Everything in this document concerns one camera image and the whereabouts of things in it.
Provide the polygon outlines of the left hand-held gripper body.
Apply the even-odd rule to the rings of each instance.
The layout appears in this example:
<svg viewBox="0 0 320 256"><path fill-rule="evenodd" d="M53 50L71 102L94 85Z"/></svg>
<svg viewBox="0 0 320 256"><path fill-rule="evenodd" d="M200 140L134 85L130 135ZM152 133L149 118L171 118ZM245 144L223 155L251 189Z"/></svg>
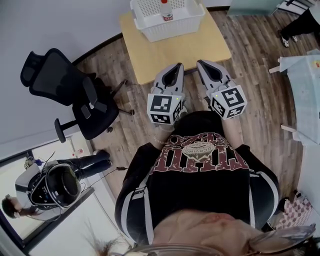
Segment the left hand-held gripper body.
<svg viewBox="0 0 320 256"><path fill-rule="evenodd" d="M173 125L184 108L184 84L165 88L156 83L147 98L147 115L153 124Z"/></svg>

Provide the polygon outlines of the person's left hand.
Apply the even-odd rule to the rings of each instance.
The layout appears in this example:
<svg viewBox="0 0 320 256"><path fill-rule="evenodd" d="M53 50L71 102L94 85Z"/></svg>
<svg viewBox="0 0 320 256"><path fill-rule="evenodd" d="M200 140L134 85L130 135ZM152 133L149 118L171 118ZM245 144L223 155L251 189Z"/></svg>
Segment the person's left hand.
<svg viewBox="0 0 320 256"><path fill-rule="evenodd" d="M183 118L184 116L186 116L188 114L188 110L187 110L187 108L185 106L185 103L186 103L185 100L183 100L182 103L181 103L181 110L180 110L180 112L178 114L179 119Z"/></svg>

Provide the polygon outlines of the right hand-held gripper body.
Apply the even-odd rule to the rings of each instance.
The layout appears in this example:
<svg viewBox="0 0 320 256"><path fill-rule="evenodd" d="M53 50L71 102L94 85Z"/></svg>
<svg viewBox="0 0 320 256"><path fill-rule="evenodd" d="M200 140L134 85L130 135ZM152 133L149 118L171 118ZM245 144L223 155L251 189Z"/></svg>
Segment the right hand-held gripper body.
<svg viewBox="0 0 320 256"><path fill-rule="evenodd" d="M242 114L248 104L241 85L237 85L233 79L224 84L212 83L206 91L208 107L216 112L223 120L231 119Z"/></svg>

